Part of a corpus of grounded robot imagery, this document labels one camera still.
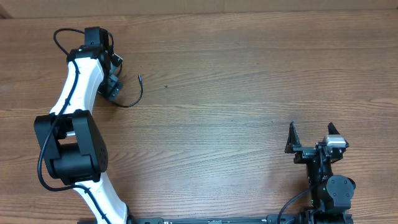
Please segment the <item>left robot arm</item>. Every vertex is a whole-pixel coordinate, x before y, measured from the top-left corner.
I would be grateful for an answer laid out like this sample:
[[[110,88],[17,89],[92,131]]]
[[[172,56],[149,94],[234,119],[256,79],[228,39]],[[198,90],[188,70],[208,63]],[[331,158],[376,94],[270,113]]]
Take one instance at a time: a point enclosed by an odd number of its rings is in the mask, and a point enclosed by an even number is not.
[[[57,103],[34,121],[38,179],[52,192],[78,192],[95,223],[134,223],[107,175],[108,152],[92,115],[97,95],[114,101],[123,87],[118,78],[123,60],[106,29],[82,33],[85,43],[67,53],[68,76]]]

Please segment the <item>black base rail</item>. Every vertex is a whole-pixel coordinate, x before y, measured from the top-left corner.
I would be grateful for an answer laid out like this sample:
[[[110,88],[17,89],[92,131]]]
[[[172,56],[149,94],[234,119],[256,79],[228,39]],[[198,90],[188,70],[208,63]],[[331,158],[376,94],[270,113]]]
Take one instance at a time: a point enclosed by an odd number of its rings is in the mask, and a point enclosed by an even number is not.
[[[314,215],[313,220],[299,218],[298,215],[282,215],[278,220],[278,215],[272,214],[266,217],[239,217],[239,218],[185,218],[164,220],[163,218],[138,218],[128,223],[138,224],[294,224],[294,223],[317,223],[317,224],[343,224],[353,223],[350,215],[346,218],[320,214]]]

